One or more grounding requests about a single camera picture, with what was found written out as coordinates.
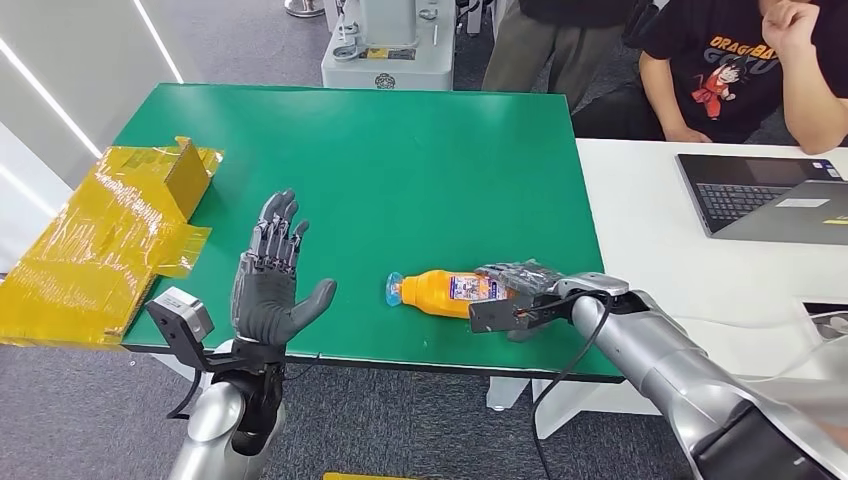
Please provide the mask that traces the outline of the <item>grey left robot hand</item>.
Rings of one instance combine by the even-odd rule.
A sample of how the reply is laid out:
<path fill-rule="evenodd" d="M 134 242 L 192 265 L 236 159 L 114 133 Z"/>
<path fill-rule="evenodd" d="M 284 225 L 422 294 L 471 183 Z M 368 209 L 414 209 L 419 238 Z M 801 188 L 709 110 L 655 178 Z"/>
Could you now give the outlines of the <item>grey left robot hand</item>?
<path fill-rule="evenodd" d="M 237 337 L 280 347 L 321 316 L 337 290 L 333 279 L 319 281 L 296 298 L 298 259 L 309 222 L 294 222 L 299 210 L 291 189 L 271 195 L 260 210 L 247 249 L 240 255 L 231 295 L 231 323 Z"/>

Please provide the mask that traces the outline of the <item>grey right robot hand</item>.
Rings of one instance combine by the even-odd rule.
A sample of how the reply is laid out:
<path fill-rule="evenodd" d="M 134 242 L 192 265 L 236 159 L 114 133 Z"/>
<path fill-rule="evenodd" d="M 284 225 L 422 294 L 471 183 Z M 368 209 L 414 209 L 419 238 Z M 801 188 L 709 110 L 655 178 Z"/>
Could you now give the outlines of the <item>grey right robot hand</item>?
<path fill-rule="evenodd" d="M 502 332 L 511 342 L 525 342 L 557 320 L 568 320 L 571 302 L 558 290 L 565 278 L 535 260 L 482 265 L 474 270 L 507 292 L 502 300 L 476 301 L 469 306 L 471 331 Z"/>

